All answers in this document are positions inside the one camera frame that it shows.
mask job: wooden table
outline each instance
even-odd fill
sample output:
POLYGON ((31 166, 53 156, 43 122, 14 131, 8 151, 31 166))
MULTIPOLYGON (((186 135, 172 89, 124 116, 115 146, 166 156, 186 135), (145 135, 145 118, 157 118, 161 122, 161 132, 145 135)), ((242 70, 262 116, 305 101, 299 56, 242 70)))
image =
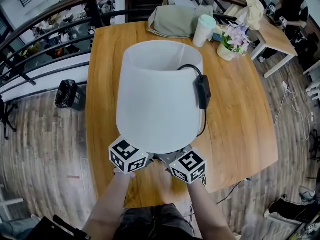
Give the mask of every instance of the wooden table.
POLYGON ((260 20, 260 30, 256 33, 260 40, 260 44, 251 53, 252 60, 254 60, 265 48, 271 48, 287 55, 276 66, 264 74, 265 78, 270 77, 293 57, 298 56, 294 46, 290 43, 285 33, 272 25, 265 16, 260 20))
MULTIPOLYGON (((150 40, 168 40, 146 31, 147 22, 99 28, 95 32, 86 94, 86 138, 95 191, 101 196, 112 180, 109 145, 117 139, 118 87, 127 48, 150 40)), ((193 46, 190 38, 174 39, 193 46)), ((206 188, 211 193, 252 176, 278 160, 274 122, 260 77, 249 55, 224 61, 218 43, 196 48, 203 56, 211 86, 207 128, 192 145, 206 157, 206 188)), ((136 172, 126 207, 169 204, 189 197, 187 186, 155 161, 136 172)))

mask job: flower pot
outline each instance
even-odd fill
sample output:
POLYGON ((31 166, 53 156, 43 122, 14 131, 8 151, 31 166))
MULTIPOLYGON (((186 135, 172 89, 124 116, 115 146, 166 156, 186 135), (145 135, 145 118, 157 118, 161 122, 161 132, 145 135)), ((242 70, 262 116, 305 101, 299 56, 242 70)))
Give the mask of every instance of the flower pot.
POLYGON ((222 43, 220 43, 217 53, 220 58, 224 59, 227 62, 231 61, 233 58, 236 58, 240 55, 239 52, 228 50, 222 43))

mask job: hand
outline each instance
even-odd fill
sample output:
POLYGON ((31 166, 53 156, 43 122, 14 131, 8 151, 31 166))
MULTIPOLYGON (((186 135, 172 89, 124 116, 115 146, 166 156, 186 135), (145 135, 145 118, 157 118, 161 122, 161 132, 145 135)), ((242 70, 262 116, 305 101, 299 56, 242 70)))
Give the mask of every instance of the hand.
POLYGON ((136 177, 136 174, 134 172, 130 172, 128 174, 124 174, 123 171, 121 171, 119 168, 114 168, 113 169, 114 172, 114 176, 119 175, 119 176, 126 176, 126 177, 130 177, 130 179, 133 179, 136 177))

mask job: white cup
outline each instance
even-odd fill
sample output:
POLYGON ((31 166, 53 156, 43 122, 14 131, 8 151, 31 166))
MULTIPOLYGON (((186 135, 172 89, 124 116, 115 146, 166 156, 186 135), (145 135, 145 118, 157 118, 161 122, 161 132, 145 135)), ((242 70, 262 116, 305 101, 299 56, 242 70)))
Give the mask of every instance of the white cup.
POLYGON ((193 37, 193 44, 196 47, 204 46, 208 37, 213 34, 216 24, 216 20, 211 16, 206 14, 201 15, 193 37))

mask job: white lampshade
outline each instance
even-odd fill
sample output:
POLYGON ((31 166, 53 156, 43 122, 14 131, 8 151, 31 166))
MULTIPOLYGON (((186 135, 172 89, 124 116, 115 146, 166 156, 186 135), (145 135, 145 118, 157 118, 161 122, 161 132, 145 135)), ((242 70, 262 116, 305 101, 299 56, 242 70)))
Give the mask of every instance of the white lampshade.
POLYGON ((189 145, 201 130, 202 110, 195 80, 203 72, 202 55, 174 41, 141 42, 122 61, 116 125, 137 149, 167 154, 189 145))

